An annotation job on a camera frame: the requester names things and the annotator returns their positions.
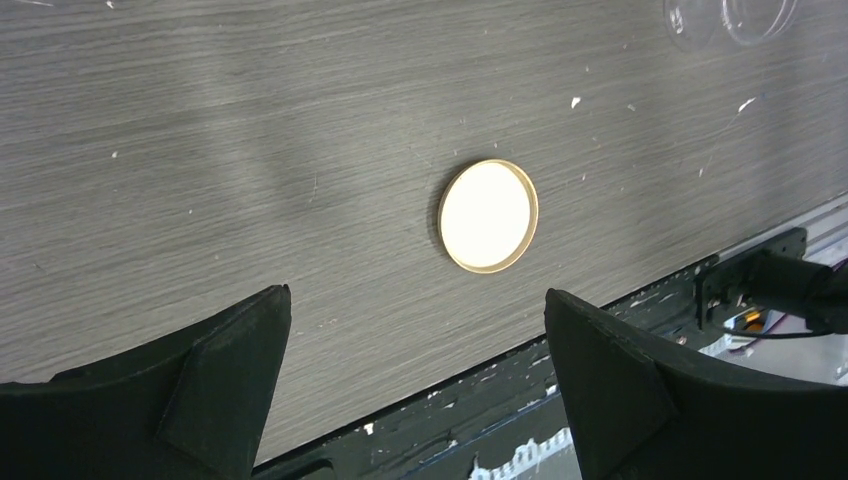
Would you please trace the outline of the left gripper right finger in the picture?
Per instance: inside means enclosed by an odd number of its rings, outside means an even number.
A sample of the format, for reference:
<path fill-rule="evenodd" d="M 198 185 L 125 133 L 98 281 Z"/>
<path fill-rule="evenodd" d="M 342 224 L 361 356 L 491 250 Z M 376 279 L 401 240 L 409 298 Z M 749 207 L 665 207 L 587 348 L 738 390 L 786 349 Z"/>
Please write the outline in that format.
<path fill-rule="evenodd" d="M 847 391 L 734 365 L 562 290 L 551 358 L 586 479 L 843 479 Z"/>

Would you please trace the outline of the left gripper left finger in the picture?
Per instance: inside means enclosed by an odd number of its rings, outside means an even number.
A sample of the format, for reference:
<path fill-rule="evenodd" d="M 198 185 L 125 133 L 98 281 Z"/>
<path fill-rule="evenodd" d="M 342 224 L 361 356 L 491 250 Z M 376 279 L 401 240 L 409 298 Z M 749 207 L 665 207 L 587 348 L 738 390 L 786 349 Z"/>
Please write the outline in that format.
<path fill-rule="evenodd" d="M 247 479 L 290 332 L 291 292 L 43 383 L 1 387 L 5 479 Z"/>

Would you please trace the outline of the clear plastic jar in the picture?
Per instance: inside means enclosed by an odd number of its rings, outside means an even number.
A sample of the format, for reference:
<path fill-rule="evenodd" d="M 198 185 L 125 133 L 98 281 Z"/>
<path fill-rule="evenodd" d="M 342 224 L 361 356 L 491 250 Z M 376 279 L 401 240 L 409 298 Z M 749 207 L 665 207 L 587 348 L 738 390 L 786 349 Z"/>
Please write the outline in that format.
<path fill-rule="evenodd" d="M 665 0 L 663 20 L 673 44 L 684 52 L 705 48 L 724 31 L 737 45 L 753 47 L 782 35 L 801 1 Z"/>

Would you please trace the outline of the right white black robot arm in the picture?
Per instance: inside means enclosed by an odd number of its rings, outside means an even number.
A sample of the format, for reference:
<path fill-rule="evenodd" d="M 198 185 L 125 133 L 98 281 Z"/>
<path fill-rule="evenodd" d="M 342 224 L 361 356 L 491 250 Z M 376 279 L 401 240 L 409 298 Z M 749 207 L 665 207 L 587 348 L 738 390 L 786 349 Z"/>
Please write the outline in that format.
<path fill-rule="evenodd" d="M 847 333 L 847 269 L 763 254 L 746 274 L 746 295 L 758 306 L 802 318 L 816 334 Z"/>

